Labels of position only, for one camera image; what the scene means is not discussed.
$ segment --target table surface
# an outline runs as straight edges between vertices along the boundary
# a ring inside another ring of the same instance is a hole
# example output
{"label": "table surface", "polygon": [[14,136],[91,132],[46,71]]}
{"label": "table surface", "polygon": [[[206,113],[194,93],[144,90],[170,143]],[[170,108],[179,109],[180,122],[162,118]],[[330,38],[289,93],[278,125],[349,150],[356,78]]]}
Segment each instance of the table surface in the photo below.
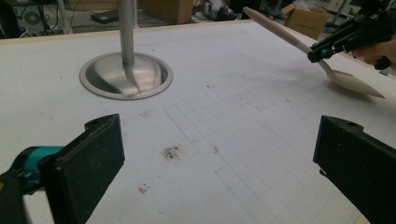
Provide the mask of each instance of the table surface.
{"label": "table surface", "polygon": [[[320,117],[357,122],[396,147],[392,78],[338,54],[331,67],[387,99],[344,90],[251,21],[140,29],[134,50],[168,63],[174,80],[117,101],[78,75],[120,51],[118,32],[0,41],[0,171],[27,147],[64,146],[87,121],[117,113],[126,160],[88,223],[355,223],[360,213],[312,162]],[[169,147],[178,159],[163,156]],[[25,201],[34,223],[53,223],[44,192]]]}

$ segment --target dirt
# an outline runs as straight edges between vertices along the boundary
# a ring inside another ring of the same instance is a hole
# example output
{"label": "dirt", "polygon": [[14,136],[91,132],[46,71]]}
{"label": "dirt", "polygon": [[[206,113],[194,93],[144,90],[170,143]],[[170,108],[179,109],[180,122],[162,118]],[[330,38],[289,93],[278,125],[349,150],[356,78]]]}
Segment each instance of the dirt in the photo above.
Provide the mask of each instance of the dirt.
{"label": "dirt", "polygon": [[147,191],[148,191],[147,189],[139,188],[139,192],[142,193],[142,194],[145,194]]}
{"label": "dirt", "polygon": [[215,153],[218,153],[220,151],[220,149],[216,146],[214,146],[213,149],[215,150]]}
{"label": "dirt", "polygon": [[180,153],[181,147],[167,147],[163,150],[163,157],[168,161],[180,160],[178,154]]}

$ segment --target metal base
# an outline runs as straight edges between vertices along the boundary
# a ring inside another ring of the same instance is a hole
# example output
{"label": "metal base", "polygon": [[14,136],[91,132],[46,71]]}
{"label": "metal base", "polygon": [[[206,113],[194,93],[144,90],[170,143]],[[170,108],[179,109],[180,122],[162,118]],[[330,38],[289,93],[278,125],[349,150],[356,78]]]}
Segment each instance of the metal base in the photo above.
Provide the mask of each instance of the metal base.
{"label": "metal base", "polygon": [[135,53],[134,64],[122,63],[121,53],[110,53],[87,62],[79,73],[93,93],[119,100],[137,100],[164,91],[172,82],[171,68],[153,56]]}

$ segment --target cardboard box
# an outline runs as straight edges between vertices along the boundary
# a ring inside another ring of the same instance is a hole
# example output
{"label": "cardboard box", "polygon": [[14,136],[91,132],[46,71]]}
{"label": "cardboard box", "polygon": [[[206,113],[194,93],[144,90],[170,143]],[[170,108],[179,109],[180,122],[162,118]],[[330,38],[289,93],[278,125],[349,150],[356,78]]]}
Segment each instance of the cardboard box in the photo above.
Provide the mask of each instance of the cardboard box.
{"label": "cardboard box", "polygon": [[191,0],[144,0],[142,8],[150,16],[173,24],[191,21]]}
{"label": "cardboard box", "polygon": [[294,10],[295,8],[296,8],[296,6],[294,4],[290,4],[286,7],[283,7],[280,10],[282,11],[283,14],[288,14],[290,11]]}
{"label": "cardboard box", "polygon": [[64,7],[73,11],[113,10],[117,0],[64,0]]}
{"label": "cardboard box", "polygon": [[310,11],[294,8],[286,18],[285,26],[313,39],[318,39],[329,15],[323,9],[309,9]]}

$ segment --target small crumb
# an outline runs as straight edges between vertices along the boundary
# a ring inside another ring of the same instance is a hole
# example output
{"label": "small crumb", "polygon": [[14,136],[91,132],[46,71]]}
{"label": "small crumb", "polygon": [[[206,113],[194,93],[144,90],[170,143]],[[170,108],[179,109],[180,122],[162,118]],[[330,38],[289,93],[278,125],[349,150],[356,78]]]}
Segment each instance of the small crumb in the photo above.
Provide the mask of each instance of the small crumb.
{"label": "small crumb", "polygon": [[147,189],[139,188],[139,192],[142,193],[142,194],[145,194],[147,191],[148,191]]}

